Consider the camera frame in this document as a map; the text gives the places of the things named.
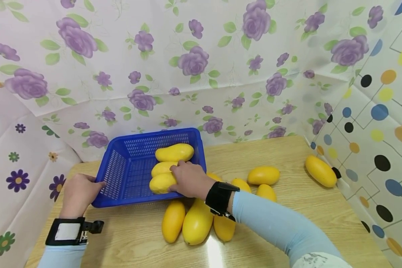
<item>blue dot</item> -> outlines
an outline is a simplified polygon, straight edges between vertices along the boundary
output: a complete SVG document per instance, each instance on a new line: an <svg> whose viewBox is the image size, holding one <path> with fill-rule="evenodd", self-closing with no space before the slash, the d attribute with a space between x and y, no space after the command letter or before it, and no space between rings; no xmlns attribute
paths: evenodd
<svg viewBox="0 0 402 268"><path fill-rule="evenodd" d="M371 57L378 54L382 47L383 47L383 41L381 39L379 39L378 42L376 43L374 49L371 52Z"/></svg>
<svg viewBox="0 0 402 268"><path fill-rule="evenodd" d="M326 143L327 145L331 145L331 144L332 144L332 138L331 138L331 136L330 136L329 134L326 134L326 135L323 137L323 140L325 141L325 143Z"/></svg>
<svg viewBox="0 0 402 268"><path fill-rule="evenodd" d="M349 118L351 116L351 109L349 107L345 107L342 110L342 116L344 116L345 118Z"/></svg>
<svg viewBox="0 0 402 268"><path fill-rule="evenodd" d="M345 174L347 175L347 177L348 177L350 180L352 180L352 181L354 181L354 182L356 182L356 181L359 180L359 176L357 175L357 173L354 172L354 171L351 170L351 169L345 170Z"/></svg>
<svg viewBox="0 0 402 268"><path fill-rule="evenodd" d="M376 121L384 120L388 116L388 109L383 104L377 104L371 109L371 116Z"/></svg>
<svg viewBox="0 0 402 268"><path fill-rule="evenodd" d="M386 180L386 188L392 195L402 196L402 186L395 180Z"/></svg>
<svg viewBox="0 0 402 268"><path fill-rule="evenodd" d="M373 226L372 226L372 230L374 231L374 233L375 233L379 238L381 238L381 239L384 238L384 231L383 231L383 229L382 229L380 226L378 226L378 225L373 225Z"/></svg>

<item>green flower print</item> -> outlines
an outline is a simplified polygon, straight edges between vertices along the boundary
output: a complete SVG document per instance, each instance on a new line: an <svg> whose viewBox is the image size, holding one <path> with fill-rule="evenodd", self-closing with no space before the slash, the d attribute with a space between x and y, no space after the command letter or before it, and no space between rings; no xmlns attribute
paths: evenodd
<svg viewBox="0 0 402 268"><path fill-rule="evenodd" d="M6 232L6 234L0 236L0 256L11 249L11 245L15 243L14 237L15 233L11 232Z"/></svg>

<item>orange dot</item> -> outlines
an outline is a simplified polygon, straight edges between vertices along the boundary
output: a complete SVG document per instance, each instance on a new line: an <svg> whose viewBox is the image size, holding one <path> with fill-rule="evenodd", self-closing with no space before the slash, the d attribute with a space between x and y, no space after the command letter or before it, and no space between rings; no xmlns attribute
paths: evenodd
<svg viewBox="0 0 402 268"><path fill-rule="evenodd" d="M393 70L387 70L384 71L383 74L381 74L381 82L383 84L391 84L395 79L396 79L396 72Z"/></svg>
<svg viewBox="0 0 402 268"><path fill-rule="evenodd" d="M386 240L386 242L387 242L387 245L389 246L391 251L393 251L394 254L402 257L402 247L401 247L401 245L399 245L398 242L396 242L396 240L388 238Z"/></svg>
<svg viewBox="0 0 402 268"><path fill-rule="evenodd" d="M359 144L357 144L355 142L351 142L350 143L350 151L352 151L353 153L360 152Z"/></svg>
<svg viewBox="0 0 402 268"><path fill-rule="evenodd" d="M319 153L319 155L325 155L325 151L323 151L322 146L317 146L317 152Z"/></svg>

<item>black dot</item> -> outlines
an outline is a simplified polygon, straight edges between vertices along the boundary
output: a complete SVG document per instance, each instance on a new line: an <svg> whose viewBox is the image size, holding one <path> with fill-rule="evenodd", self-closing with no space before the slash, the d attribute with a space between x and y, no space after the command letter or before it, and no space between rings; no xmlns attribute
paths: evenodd
<svg viewBox="0 0 402 268"><path fill-rule="evenodd" d="M345 125L344 125L344 129L345 129L345 131L346 131L347 133L352 133L352 132L353 132L353 129L354 129L353 123L351 123L351 122L346 122Z"/></svg>
<svg viewBox="0 0 402 268"><path fill-rule="evenodd" d="M362 222L363 226L365 227L365 229L368 231L368 233L370 233L371 229L369 229L369 226L364 221L361 220L361 222Z"/></svg>
<svg viewBox="0 0 402 268"><path fill-rule="evenodd" d="M332 167L332 170L335 172L335 175L336 175L337 179L342 178L341 172L339 172L339 170L336 167Z"/></svg>
<svg viewBox="0 0 402 268"><path fill-rule="evenodd" d="M385 220L388 223L391 223L393 221L393 215L391 214L390 210L387 209L383 205L377 205L377 213L378 215Z"/></svg>
<svg viewBox="0 0 402 268"><path fill-rule="evenodd" d="M390 161L387 159L387 157L385 157L384 155L376 155L374 157L374 163L375 166L377 167L377 169L381 170L381 171L389 171L390 170Z"/></svg>
<svg viewBox="0 0 402 268"><path fill-rule="evenodd" d="M362 77L361 86L362 87L369 87L371 82L372 82L372 76L370 76L369 74L365 74Z"/></svg>

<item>person's right hand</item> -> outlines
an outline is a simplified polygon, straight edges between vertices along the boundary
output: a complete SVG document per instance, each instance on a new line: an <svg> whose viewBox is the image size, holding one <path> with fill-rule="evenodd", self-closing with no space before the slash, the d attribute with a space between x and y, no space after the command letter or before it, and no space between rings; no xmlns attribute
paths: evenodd
<svg viewBox="0 0 402 268"><path fill-rule="evenodd" d="M178 192L185 197L196 197L205 201L210 188L216 182L206 175L200 165L180 160L177 166L171 166L170 171L176 178L177 184L169 190Z"/></svg>

